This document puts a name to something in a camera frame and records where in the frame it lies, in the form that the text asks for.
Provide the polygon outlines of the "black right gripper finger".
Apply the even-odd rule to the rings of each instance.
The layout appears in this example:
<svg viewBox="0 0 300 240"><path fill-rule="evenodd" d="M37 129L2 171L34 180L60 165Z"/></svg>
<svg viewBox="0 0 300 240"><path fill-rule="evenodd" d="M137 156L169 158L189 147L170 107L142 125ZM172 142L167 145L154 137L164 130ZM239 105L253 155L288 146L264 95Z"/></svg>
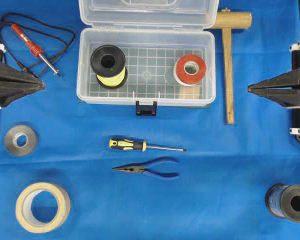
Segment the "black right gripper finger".
<svg viewBox="0 0 300 240"><path fill-rule="evenodd" d="M251 84L247 87L248 90L254 89L272 89L286 88L300 85L300 68L283 73L276 77L260 81L256 84Z"/></svg>
<svg viewBox="0 0 300 240"><path fill-rule="evenodd" d="M299 89L249 88L249 93L271 100L282 107L300 107Z"/></svg>

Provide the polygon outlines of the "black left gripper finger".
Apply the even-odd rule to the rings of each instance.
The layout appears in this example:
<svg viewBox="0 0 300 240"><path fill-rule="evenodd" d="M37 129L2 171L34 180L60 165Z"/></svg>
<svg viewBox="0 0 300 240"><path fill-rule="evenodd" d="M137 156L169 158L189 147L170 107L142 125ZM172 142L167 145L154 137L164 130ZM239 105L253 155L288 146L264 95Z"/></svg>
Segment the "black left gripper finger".
<svg viewBox="0 0 300 240"><path fill-rule="evenodd" d="M18 71L0 61L0 80L6 82L33 84L45 88L45 84L30 73Z"/></svg>
<svg viewBox="0 0 300 240"><path fill-rule="evenodd" d="M0 86L0 108L7 107L10 103L22 97L45 90L45 86L7 87Z"/></svg>

